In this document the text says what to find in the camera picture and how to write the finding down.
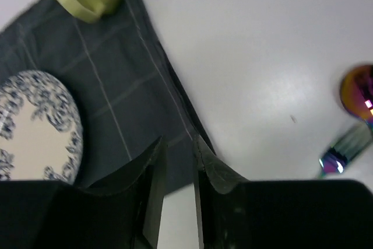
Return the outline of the iridescent fork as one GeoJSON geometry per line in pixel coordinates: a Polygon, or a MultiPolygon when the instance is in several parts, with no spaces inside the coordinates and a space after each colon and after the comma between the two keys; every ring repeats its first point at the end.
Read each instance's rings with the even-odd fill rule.
{"type": "Polygon", "coordinates": [[[340,135],[319,158],[321,170],[317,178],[342,174],[346,168],[372,145],[372,126],[358,122],[340,135]]]}

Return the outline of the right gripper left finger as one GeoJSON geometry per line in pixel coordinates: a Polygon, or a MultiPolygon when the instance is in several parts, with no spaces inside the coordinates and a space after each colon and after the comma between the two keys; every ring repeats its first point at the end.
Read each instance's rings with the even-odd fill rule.
{"type": "Polygon", "coordinates": [[[87,188],[1,182],[2,248],[156,248],[166,193],[166,142],[87,188]]]}

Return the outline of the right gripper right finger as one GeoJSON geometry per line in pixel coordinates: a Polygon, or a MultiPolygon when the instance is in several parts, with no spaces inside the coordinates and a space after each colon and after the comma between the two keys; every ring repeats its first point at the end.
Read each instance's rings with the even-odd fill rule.
{"type": "Polygon", "coordinates": [[[372,192],[355,180],[249,181],[193,141],[200,248],[371,248],[372,192]]]}

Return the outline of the blue floral ceramic plate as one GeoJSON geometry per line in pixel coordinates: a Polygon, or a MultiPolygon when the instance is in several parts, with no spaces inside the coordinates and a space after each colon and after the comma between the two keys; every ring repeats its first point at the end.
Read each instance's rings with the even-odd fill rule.
{"type": "Polygon", "coordinates": [[[49,73],[21,71],[1,84],[1,180],[73,184],[83,126],[67,88],[49,73]]]}

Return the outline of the iridescent blue spoon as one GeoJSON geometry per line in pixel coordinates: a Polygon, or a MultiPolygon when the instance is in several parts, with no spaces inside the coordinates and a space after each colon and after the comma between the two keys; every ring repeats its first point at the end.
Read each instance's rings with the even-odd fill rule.
{"type": "Polygon", "coordinates": [[[349,114],[372,124],[372,63],[351,68],[340,83],[339,96],[349,114]]]}

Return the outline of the dark checked cloth placemat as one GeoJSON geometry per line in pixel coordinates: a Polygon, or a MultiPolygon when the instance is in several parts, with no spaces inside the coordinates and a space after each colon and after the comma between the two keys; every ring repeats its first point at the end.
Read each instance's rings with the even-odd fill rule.
{"type": "Polygon", "coordinates": [[[38,68],[76,99],[84,126],[77,185],[167,141],[167,192],[193,182],[192,138],[206,132],[153,30],[142,0],[121,0],[93,24],[54,0],[1,0],[1,79],[38,68]]]}

